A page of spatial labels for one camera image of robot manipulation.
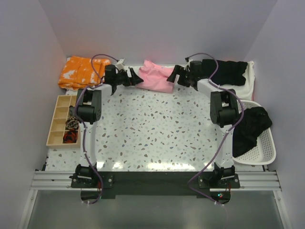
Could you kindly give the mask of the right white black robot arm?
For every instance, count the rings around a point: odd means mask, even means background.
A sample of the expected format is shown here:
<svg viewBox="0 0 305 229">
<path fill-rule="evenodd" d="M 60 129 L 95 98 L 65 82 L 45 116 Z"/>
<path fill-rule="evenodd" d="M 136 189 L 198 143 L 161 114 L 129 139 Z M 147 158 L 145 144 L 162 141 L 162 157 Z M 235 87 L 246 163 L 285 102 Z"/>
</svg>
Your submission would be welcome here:
<svg viewBox="0 0 305 229">
<path fill-rule="evenodd" d="M 219 69 L 218 61 L 215 61 L 216 69 L 210 77 L 204 79 L 202 62 L 189 60 L 185 67 L 175 65 L 172 73 L 167 78 L 174 83 L 176 77 L 178 84 L 185 87 L 193 87 L 210 98 L 210 119 L 216 125 L 217 134 L 222 137 L 218 140 L 218 148 L 211 162 L 214 163 L 210 175 L 203 177 L 203 182 L 208 187 L 224 187 L 234 180 L 235 167 L 233 161 L 233 132 L 243 115 L 239 114 L 241 100 L 233 89 L 224 89 L 212 81 Z"/>
</svg>

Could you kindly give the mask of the pink t-shirt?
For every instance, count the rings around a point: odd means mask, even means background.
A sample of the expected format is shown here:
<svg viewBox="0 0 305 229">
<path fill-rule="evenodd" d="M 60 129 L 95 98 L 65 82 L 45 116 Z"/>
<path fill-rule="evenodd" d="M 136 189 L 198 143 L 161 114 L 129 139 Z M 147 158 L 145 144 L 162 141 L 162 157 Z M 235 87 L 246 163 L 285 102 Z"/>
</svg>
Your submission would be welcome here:
<svg viewBox="0 0 305 229">
<path fill-rule="evenodd" d="M 138 76 L 143 82 L 137 84 L 136 87 L 171 94 L 173 92 L 174 83 L 168 82 L 167 78 L 171 75 L 173 70 L 173 67 L 164 67 L 145 60 L 138 72 Z"/>
</svg>

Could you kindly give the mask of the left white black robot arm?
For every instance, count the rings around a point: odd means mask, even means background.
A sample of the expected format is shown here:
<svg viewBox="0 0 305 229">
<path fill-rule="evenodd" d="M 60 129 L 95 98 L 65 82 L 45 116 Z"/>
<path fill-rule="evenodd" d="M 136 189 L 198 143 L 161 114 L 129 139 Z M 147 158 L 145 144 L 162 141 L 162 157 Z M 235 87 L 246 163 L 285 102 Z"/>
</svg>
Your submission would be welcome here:
<svg viewBox="0 0 305 229">
<path fill-rule="evenodd" d="M 97 124 L 102 117 L 102 99 L 114 95 L 119 85 L 129 87 L 142 82 L 143 79 L 133 68 L 110 64 L 105 67 L 105 75 L 99 85 L 78 90 L 73 115 L 80 121 L 81 158 L 73 176 L 75 182 L 81 179 L 88 187 L 102 182 L 95 150 Z"/>
</svg>

